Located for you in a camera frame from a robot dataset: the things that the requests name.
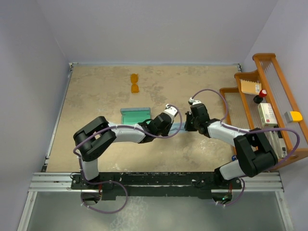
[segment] teal container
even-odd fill
[[[149,107],[121,108],[122,124],[137,124],[146,119],[151,119],[151,109]]]

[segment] wooden shelf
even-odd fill
[[[290,108],[290,110],[294,110],[294,111],[299,111],[299,108],[285,80],[282,70],[276,60],[276,55],[273,53],[259,53],[253,56],[253,60],[255,61],[256,67],[257,67],[255,71],[246,72],[246,73],[240,72],[234,75],[237,86],[238,86],[237,89],[223,88],[223,89],[220,89],[220,92],[222,93],[224,97],[226,96],[226,93],[230,93],[230,92],[239,93],[243,106],[244,106],[249,128],[254,129],[256,127],[260,127],[260,124],[257,122],[257,119],[259,119],[258,117],[259,115],[256,115],[258,117],[256,118],[255,116],[256,110],[254,110],[254,113],[251,110],[251,108],[253,107],[253,104],[247,101],[247,98],[249,98],[249,100],[252,100],[251,96],[247,97],[247,94],[244,94],[241,92],[241,79],[253,81],[253,82],[258,81],[261,83],[262,89],[265,89],[267,91],[266,102],[271,104],[274,114],[277,119],[278,126],[281,128],[285,128],[285,127],[295,128],[295,130],[301,136],[300,148],[298,148],[295,151],[295,154],[293,156],[291,156],[287,161],[285,161],[283,164],[281,164],[278,167],[280,168],[280,167],[283,167],[285,165],[288,165],[292,162],[295,162],[297,160],[303,159],[308,156],[308,143],[307,143],[308,142],[308,128],[304,120],[298,123],[298,125],[295,123],[287,124],[285,121],[285,118],[283,117],[283,114],[287,111],[286,108]],[[272,89],[279,88],[280,86],[282,90],[279,90],[279,94],[282,94],[283,96],[282,98],[285,98],[283,104],[281,102],[276,102],[275,97],[277,98],[277,93],[276,92],[273,93],[272,91]],[[230,115],[228,115],[227,117],[227,123],[231,124]],[[287,151],[290,152],[293,149],[295,141],[294,139],[291,140],[289,134],[286,131],[282,131],[282,136],[286,144]]]

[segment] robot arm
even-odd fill
[[[230,125],[228,127],[235,130],[226,128],[220,120],[210,119],[205,105],[200,101],[190,98],[189,104],[191,110],[186,113],[185,130],[199,131],[202,135],[224,141],[236,149],[236,161],[215,169],[218,181],[223,182],[244,175],[254,177],[278,163],[277,155],[264,133],[247,134]],[[241,129],[247,132],[254,130]]]
[[[155,136],[167,136],[177,114],[178,111],[167,104],[165,110],[149,123],[142,122],[131,125],[131,127],[139,128],[139,130]],[[95,132],[108,127],[115,128],[101,133],[97,138],[92,138],[79,149],[82,157],[82,169],[87,180],[96,181],[99,175],[98,158],[113,142],[147,143],[154,139],[153,136],[137,129],[121,127],[121,125],[108,122],[105,117],[99,116],[74,134],[75,144],[80,144]]]

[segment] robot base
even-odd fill
[[[72,175],[73,190],[97,190],[98,185],[83,181],[81,174]],[[228,190],[230,183],[233,189],[241,189],[238,178],[217,183],[214,172],[100,172],[96,181],[117,181],[125,186],[129,196],[158,197],[198,197],[212,199],[211,190]],[[115,184],[103,184],[102,200],[115,200],[125,196],[123,189]]]

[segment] tan work surface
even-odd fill
[[[48,172],[79,171],[72,153],[73,135],[98,116],[121,123],[121,108],[150,107],[151,118],[167,103],[176,105],[185,122],[188,100],[198,90],[235,87],[234,66],[76,66],[70,80],[48,163]],[[139,74],[139,93],[130,92],[130,74]],[[195,99],[211,118],[224,115],[222,100],[213,92]],[[180,133],[151,143],[114,143],[99,158],[100,171],[213,171],[229,162],[230,145],[198,132]]]

